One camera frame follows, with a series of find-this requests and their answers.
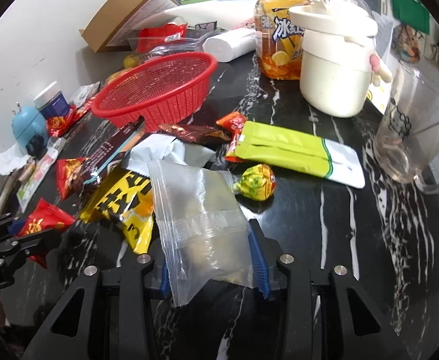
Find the brown red snack packet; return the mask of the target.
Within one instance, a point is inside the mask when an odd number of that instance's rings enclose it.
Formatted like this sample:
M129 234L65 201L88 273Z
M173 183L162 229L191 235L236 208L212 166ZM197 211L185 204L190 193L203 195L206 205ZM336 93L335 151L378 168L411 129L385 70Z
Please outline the brown red snack packet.
M230 136L224 133L224 131L210 126L160 124L159 128L163 133L172 135L190 144L214 145L231 141Z

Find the clear zip bag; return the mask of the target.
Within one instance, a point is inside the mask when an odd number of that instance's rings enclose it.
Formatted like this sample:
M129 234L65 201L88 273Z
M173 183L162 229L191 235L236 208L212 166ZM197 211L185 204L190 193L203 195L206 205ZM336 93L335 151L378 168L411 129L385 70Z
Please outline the clear zip bag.
M231 173L165 160L148 168L174 305L186 306L210 280L253 287L249 224Z

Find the dark brown chocolate bar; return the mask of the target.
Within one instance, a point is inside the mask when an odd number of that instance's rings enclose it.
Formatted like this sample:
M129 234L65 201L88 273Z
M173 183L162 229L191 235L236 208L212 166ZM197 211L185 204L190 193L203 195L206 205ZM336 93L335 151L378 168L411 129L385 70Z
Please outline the dark brown chocolate bar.
M145 127L145 118L140 116L135 122L119 128L83 161L72 180L72 187L79 197L85 199L99 187L140 142L145 135Z

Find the yellow black snack bag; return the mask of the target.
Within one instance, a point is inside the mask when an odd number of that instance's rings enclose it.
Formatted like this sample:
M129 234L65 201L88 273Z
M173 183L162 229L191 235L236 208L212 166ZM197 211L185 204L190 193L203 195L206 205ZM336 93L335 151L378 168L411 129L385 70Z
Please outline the yellow black snack bag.
M89 197L79 219L85 223L106 219L122 232L135 254L147 253L154 225L150 178L116 167Z

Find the small red candy packet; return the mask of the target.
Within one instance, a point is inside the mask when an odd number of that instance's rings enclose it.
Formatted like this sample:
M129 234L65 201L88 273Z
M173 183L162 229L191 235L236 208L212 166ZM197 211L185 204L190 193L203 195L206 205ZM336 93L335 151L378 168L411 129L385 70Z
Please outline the small red candy packet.
M73 182L85 160L85 157L57 160L56 183L62 201L65 201L74 192Z

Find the red long snack packet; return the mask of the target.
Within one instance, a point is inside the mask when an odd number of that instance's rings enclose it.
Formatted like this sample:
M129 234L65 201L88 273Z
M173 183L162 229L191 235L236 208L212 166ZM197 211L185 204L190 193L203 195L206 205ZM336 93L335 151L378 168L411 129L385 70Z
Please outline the red long snack packet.
M88 99L82 106L72 106L66 116L55 116L47 119L47 130L51 137L65 135L71 127L91 111L95 96Z

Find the cardboard box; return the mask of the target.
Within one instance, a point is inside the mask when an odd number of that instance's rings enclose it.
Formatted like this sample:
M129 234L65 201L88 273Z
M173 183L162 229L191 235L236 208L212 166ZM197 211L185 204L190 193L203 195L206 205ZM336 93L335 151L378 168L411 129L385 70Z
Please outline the cardboard box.
M80 34L95 53L129 50L136 26L177 5L176 0L107 0Z

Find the large red snack packet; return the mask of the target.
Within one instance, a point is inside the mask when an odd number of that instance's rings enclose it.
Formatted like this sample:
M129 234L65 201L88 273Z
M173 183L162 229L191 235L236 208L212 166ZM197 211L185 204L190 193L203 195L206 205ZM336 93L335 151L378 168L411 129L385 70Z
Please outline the large red snack packet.
M28 216L16 237L30 236L48 230L58 233L65 232L75 221L75 218L61 208L40 198L35 210Z

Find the yellow green candy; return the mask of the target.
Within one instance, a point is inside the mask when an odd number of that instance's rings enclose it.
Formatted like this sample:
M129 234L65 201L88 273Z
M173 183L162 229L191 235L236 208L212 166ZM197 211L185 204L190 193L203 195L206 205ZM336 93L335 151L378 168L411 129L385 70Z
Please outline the yellow green candy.
M276 181L275 174L266 164L258 164L245 170L232 189L243 197L263 202L273 196Z

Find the glass mug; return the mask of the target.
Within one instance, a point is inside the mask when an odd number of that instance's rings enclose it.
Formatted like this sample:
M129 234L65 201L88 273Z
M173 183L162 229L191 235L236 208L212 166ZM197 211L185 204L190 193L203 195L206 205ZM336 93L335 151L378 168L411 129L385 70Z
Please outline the glass mug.
M376 161L401 184L438 194L422 173L439 154L439 85L416 67L398 63L389 102L373 140Z

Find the iced tea bottle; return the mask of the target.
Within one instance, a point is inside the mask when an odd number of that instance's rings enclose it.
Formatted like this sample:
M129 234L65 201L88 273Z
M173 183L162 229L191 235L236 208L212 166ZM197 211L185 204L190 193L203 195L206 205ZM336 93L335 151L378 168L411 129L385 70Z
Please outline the iced tea bottle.
M274 80L299 80L304 29L292 22L289 9L308 0L257 0L254 9L258 65Z

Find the green white pouch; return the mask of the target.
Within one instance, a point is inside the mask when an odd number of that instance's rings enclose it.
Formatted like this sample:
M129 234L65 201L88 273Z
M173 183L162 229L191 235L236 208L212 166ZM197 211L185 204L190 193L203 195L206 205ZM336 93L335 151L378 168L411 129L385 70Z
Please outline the green white pouch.
M359 156L349 146L274 125L247 121L235 156L362 189L365 178Z

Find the blue round gadget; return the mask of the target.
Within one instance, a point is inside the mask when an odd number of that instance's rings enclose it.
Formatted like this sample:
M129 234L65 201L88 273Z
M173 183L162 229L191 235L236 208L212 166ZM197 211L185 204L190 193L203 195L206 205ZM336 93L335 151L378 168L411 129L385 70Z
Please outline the blue round gadget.
M22 107L17 102L11 127L14 138L23 152L35 158L43 155L49 133L46 119L35 107Z

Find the orange red candy packet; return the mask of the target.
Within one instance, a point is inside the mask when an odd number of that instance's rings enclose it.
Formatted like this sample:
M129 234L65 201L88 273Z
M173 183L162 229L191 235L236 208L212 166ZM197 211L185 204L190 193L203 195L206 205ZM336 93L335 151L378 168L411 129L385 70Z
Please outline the orange red candy packet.
M236 147L242 133L247 118L238 111L231 112L216 121L219 127L222 127L232 133L232 140L228 144L225 160L230 163L243 163L244 160L236 156Z

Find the silver white snack bag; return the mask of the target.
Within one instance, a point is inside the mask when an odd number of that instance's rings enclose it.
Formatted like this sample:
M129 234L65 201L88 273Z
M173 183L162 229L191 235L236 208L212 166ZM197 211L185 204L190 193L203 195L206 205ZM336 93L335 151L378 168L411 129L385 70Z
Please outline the silver white snack bag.
M202 145L184 143L171 135L151 134L131 149L121 167L149 177L148 164L155 160L203 167L214 156L213 150Z

